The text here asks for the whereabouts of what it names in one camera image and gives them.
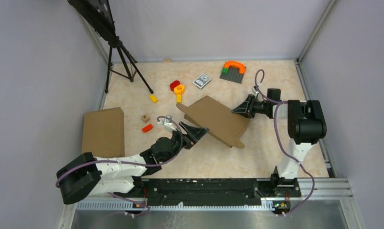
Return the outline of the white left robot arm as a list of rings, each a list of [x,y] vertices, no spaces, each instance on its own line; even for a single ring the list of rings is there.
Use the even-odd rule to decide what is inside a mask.
[[[137,197],[143,190],[143,176],[160,171],[183,149],[191,149],[209,132],[207,127],[179,122],[171,138],[160,137],[150,148],[134,156],[103,158],[91,152],[83,153],[56,173],[55,186],[66,205],[101,194],[123,193]]]

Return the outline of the yellow rectangular block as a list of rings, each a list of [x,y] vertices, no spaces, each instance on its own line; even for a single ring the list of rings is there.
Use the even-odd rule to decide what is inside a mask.
[[[158,98],[157,98],[155,95],[153,95],[153,94],[151,94],[151,95],[149,96],[149,98],[150,98],[150,100],[151,100],[153,103],[157,103],[157,102],[158,102]]]

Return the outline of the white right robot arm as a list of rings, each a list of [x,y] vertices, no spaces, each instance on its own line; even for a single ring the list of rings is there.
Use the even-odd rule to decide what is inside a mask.
[[[256,114],[266,115],[273,120],[286,119],[290,138],[288,148],[283,150],[285,157],[275,168],[270,182],[270,192],[281,197],[289,190],[288,180],[298,177],[299,168],[309,150],[323,139],[327,133],[321,103],[318,100],[281,101],[281,90],[270,88],[263,100],[250,94],[232,113],[245,118],[254,118]]]

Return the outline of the large cardboard box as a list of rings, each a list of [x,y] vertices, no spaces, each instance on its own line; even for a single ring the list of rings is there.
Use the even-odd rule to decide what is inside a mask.
[[[198,127],[209,128],[209,134],[227,147],[243,149],[245,144],[240,141],[250,124],[247,119],[213,99],[204,96],[192,105],[178,103],[176,107],[184,113],[184,118]]]

